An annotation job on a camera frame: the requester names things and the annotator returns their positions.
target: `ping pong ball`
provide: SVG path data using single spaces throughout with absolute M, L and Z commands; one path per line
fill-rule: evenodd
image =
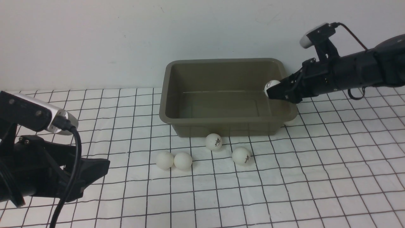
M 209 134 L 205 138 L 205 146 L 211 151 L 218 151 L 222 146 L 222 138 L 215 133 Z
M 160 152 L 156 157 L 156 165 L 163 170 L 167 170 L 168 168 L 172 167 L 173 163 L 174 157 L 168 151 Z
M 245 147 L 238 147 L 233 150 L 232 159 L 236 164 L 244 165 L 250 159 L 250 152 Z
M 275 86 L 277 84 L 280 84 L 280 81 L 271 80 L 271 81 L 266 83 L 266 85 L 264 86 L 264 94 L 266 94 L 266 97 L 269 97 L 269 95 L 267 94 L 267 89 L 272 87 L 272 86 Z
M 193 163 L 193 159 L 187 153 L 181 152 L 175 156 L 175 166 L 179 170 L 188 170 Z

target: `table surface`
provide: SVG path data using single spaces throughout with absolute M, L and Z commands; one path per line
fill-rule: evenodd
M 160 88 L 22 91 L 80 120 L 83 156 L 108 174 L 67 203 L 60 228 L 396 228 L 405 225 L 405 88 L 305 99 L 294 126 L 274 136 L 180 138 L 159 119 Z M 20 128 L 18 135 L 35 132 Z M 71 136 L 38 133 L 71 144 Z M 252 151 L 247 166 L 231 151 Z M 160 170 L 156 154 L 190 153 L 189 171 Z M 0 203 L 0 227 L 47 227 L 57 200 Z

